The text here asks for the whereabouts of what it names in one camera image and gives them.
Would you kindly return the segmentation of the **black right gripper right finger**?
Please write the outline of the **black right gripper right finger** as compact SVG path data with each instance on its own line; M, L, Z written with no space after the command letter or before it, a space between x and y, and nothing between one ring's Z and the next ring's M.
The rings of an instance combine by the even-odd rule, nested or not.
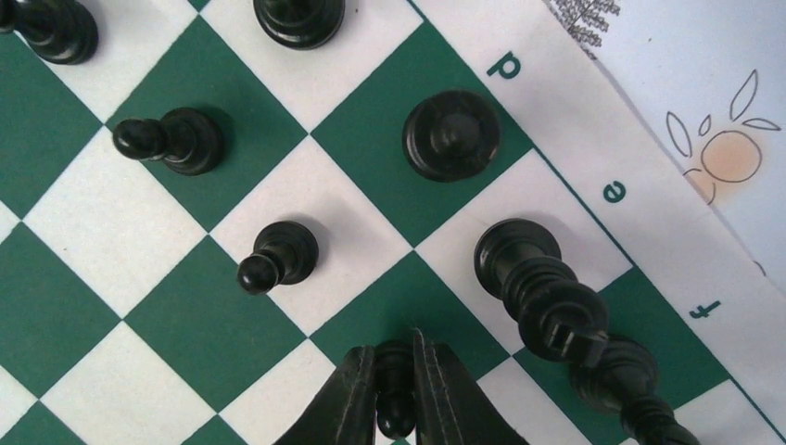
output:
M416 442L418 444L526 444L452 348L419 329L413 333Z

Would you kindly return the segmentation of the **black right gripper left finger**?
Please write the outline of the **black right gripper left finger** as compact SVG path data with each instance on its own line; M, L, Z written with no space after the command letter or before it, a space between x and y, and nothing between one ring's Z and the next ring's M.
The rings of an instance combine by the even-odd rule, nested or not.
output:
M275 445L375 442L374 347L355 347Z

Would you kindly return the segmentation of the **black chess piece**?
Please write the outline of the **black chess piece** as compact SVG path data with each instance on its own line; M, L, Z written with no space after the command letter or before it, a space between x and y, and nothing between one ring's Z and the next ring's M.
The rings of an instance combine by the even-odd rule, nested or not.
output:
M39 58L58 65L89 60L99 42L94 16L78 1L2 0L1 32L17 33Z

